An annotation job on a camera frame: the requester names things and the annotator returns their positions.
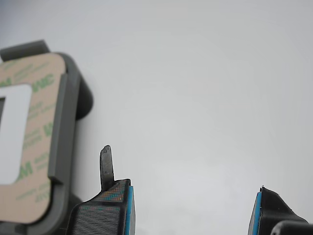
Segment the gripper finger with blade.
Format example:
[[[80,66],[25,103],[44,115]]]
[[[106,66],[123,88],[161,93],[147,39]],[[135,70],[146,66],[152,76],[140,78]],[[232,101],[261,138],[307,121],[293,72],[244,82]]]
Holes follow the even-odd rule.
[[[112,150],[100,152],[101,191],[71,212],[67,235],[134,235],[134,187],[130,179],[115,180]]]

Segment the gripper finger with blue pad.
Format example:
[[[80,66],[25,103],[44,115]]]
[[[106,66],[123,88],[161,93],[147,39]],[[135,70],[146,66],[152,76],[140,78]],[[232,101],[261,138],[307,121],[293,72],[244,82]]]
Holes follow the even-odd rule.
[[[298,216],[280,195],[261,187],[256,195],[249,235],[311,235],[313,225]]]

